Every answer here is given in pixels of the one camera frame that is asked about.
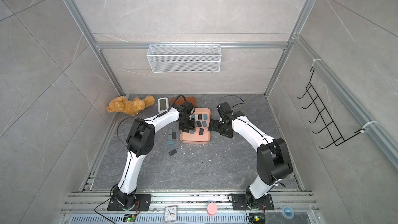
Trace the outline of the pink storage tray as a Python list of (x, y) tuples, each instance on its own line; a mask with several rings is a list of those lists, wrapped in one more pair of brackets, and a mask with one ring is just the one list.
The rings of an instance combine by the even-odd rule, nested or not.
[[(202, 114), (202, 119), (198, 120), (198, 114)], [(203, 115), (207, 114), (208, 119), (204, 120)], [(186, 144), (208, 144), (210, 141), (210, 132), (208, 131), (208, 125), (211, 118), (211, 111), (209, 108), (196, 108), (195, 112), (191, 115), (191, 118), (195, 119), (195, 134), (190, 134), (190, 132), (181, 132), (180, 140)], [(197, 126), (197, 121), (206, 121), (207, 127)], [(200, 128), (204, 129), (204, 134), (199, 135)]]

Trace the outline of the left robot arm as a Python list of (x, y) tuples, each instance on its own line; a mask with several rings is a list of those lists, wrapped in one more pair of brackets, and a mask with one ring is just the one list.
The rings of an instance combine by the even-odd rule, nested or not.
[(127, 160), (123, 174), (117, 186), (111, 190), (110, 200), (126, 211), (138, 205), (135, 197), (137, 180), (145, 157), (154, 147), (154, 139), (157, 131), (168, 124), (177, 121), (181, 132), (189, 132), (195, 129), (195, 119), (191, 115), (195, 112), (194, 105), (180, 94), (184, 102), (177, 104), (174, 101), (165, 111), (147, 118), (134, 120), (130, 132), (126, 138)]

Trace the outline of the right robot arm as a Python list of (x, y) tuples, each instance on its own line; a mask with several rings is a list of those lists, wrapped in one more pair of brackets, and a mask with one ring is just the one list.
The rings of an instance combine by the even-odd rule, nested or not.
[(269, 204), (270, 191), (276, 185), (284, 185), (282, 180), (293, 172), (289, 149), (285, 140), (275, 139), (258, 127), (248, 117), (234, 111), (227, 102), (218, 104), (220, 119), (210, 121), (208, 130), (218, 132), (231, 139), (234, 133), (242, 136), (257, 152), (257, 174), (254, 182), (245, 193), (246, 206), (257, 209)]

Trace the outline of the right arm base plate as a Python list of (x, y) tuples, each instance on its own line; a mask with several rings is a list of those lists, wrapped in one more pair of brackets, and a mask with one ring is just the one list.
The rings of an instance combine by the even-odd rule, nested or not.
[(274, 210), (274, 203), (272, 196), (267, 194), (259, 199), (254, 199), (249, 193), (246, 194), (230, 194), (228, 200), (232, 203), (235, 211), (243, 211), (250, 209), (260, 209), (271, 211)]

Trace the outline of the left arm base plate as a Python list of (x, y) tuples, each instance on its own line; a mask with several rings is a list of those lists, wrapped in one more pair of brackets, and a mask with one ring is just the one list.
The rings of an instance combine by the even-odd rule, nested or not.
[(151, 203), (151, 194), (131, 196), (112, 196), (108, 204), (108, 211), (148, 211)]

